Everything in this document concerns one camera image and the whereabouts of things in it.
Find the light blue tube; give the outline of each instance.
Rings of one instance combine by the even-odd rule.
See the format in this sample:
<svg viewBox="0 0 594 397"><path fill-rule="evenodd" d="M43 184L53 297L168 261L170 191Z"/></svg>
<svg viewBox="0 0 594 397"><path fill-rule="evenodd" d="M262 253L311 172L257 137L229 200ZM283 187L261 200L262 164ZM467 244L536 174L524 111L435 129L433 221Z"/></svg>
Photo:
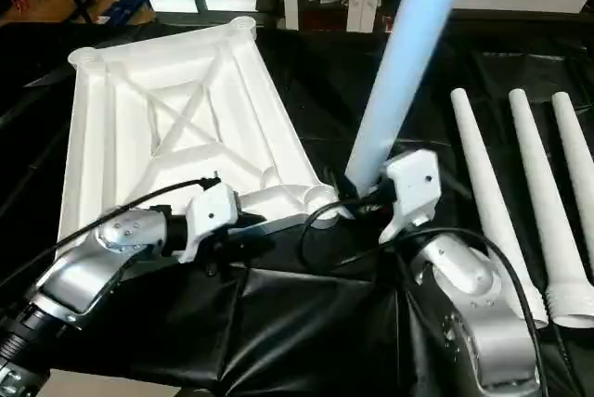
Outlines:
<svg viewBox="0 0 594 397"><path fill-rule="evenodd" d="M407 116L454 0L402 0L383 53L346 177L364 196Z"/></svg>

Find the white plastic frame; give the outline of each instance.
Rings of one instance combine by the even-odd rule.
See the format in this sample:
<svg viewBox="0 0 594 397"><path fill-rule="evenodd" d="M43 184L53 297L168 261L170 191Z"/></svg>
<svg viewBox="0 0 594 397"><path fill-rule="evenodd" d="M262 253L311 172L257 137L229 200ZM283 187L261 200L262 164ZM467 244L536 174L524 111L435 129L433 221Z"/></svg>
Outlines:
<svg viewBox="0 0 594 397"><path fill-rule="evenodd" d="M336 200L254 42L255 21L71 53L76 87L59 237L176 182L220 175L271 233ZM183 213L199 186L149 201ZM316 226L332 225L325 214Z"/></svg>

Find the silver robotic arm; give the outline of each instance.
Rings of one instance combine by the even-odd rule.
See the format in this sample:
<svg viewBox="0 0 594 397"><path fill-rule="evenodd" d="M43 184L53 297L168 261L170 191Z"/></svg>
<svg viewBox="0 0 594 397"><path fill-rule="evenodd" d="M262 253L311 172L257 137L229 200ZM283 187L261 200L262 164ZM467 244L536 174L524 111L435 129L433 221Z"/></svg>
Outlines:
<svg viewBox="0 0 594 397"><path fill-rule="evenodd" d="M235 192L218 182L189 202L185 216L135 209L91 231L42 274L24 309L0 322L0 396L33 397L49 378L60 337L82 329L130 267L171 257L192 262L205 238L240 225L240 217Z"/></svg>
<svg viewBox="0 0 594 397"><path fill-rule="evenodd" d="M430 221L441 187L431 151L388 160L382 175L396 196L394 217L380 236L385 243ZM161 258L192 262L205 238L244 226L241 218L233 189L218 182L190 201L185 216L130 210L88 233L37 280L22 311L0 322L0 397L33 397L49 377L61 335L82 329L132 266ZM504 300L489 259L452 234L416 242L409 292L458 395L540 395L532 340Z"/></svg>
<svg viewBox="0 0 594 397"><path fill-rule="evenodd" d="M427 150L388 160L394 217L380 243L430 221L441 197L436 155ZM526 322L510 308L491 261L453 234L419 237L408 285L420 319L441 349L460 396L541 395Z"/></svg>

